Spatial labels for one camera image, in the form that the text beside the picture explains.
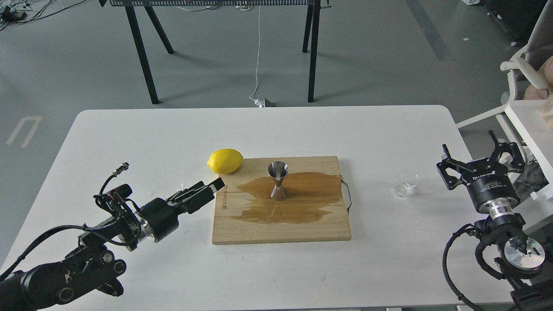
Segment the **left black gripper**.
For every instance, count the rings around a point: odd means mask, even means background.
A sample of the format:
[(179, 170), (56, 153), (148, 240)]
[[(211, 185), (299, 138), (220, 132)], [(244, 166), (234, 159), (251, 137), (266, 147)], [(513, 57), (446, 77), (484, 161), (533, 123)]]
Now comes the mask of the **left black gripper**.
[(215, 193), (224, 186), (221, 178), (207, 185), (200, 181), (190, 188), (177, 191), (166, 201), (160, 197), (152, 199), (137, 212), (146, 237), (155, 243), (160, 242), (178, 228), (178, 215), (198, 211), (213, 200)]

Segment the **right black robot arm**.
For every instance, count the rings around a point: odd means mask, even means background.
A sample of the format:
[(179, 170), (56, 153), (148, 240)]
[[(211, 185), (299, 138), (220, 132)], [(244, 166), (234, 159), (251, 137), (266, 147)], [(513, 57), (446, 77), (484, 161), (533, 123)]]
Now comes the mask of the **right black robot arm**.
[(513, 287), (510, 296), (516, 310), (550, 311), (552, 280), (525, 283), (552, 264), (552, 249), (525, 234), (525, 221), (514, 212), (520, 197), (508, 173), (522, 173), (524, 158), (516, 143), (500, 142), (492, 131), (489, 134), (495, 145), (489, 157), (465, 163), (452, 158), (448, 146), (443, 144), (444, 155), (436, 165), (448, 190), (464, 185), (476, 212), (486, 215), (483, 220), (465, 224), (448, 240), (441, 262), (445, 280), (458, 300), (475, 311), (480, 309), (454, 285), (448, 272), (451, 246), (462, 234), (468, 234), (479, 240), (474, 255), (480, 268)]

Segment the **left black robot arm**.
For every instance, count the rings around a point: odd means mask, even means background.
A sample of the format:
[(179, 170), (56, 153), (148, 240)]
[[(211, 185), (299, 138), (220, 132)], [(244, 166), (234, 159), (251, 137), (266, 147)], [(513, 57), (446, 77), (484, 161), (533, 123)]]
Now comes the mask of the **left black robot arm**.
[[(150, 238), (160, 242), (178, 228), (181, 214), (192, 214), (215, 198), (224, 182), (217, 178), (209, 184), (200, 181), (162, 199), (157, 197), (139, 207), (132, 202), (132, 189), (123, 184), (105, 191), (108, 183), (129, 168), (122, 163), (103, 183), (94, 196), (95, 204), (109, 213), (109, 218), (96, 226), (60, 225), (39, 235), (1, 274), (1, 309), (3, 311), (37, 311), (54, 305), (66, 305), (97, 290), (107, 295), (123, 295), (118, 277), (127, 270), (124, 260), (117, 259), (107, 244), (136, 250)], [(63, 260), (40, 264), (24, 272), (16, 266), (32, 250), (54, 234), (69, 229), (81, 230), (77, 248)]]

